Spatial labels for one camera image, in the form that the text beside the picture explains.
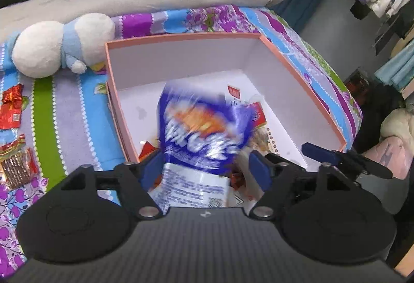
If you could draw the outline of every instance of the plush toy arm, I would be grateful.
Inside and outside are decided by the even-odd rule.
[[[66,65],[75,74],[83,74],[86,71],[86,65],[77,58],[66,54]]]

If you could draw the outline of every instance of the teal garment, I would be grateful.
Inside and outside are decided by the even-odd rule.
[[[414,40],[378,69],[375,76],[397,90],[405,88],[414,78]]]

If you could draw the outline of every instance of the red label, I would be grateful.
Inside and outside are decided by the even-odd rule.
[[[227,86],[228,92],[230,93],[231,96],[240,99],[240,89],[237,89],[233,86]]]
[[[251,106],[255,108],[255,117],[253,118],[253,127],[257,128],[258,126],[262,126],[266,124],[266,118],[264,116],[264,112],[260,102],[252,103]]]

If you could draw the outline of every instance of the stuffed animal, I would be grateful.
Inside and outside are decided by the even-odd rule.
[[[110,17],[89,13],[66,25],[38,22],[10,36],[6,46],[8,57],[21,73],[42,78],[60,67],[77,74],[84,73],[87,66],[99,70],[105,60],[105,42],[114,37],[115,24]]]

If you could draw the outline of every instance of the cardboard box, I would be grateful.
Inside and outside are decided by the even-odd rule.
[[[335,150],[346,145],[310,86],[263,35],[156,35],[108,42],[106,53],[111,112],[132,162],[142,142],[158,135],[158,100],[173,79],[224,94],[229,103],[259,100],[278,153],[309,170],[318,163],[301,154],[303,143]]]

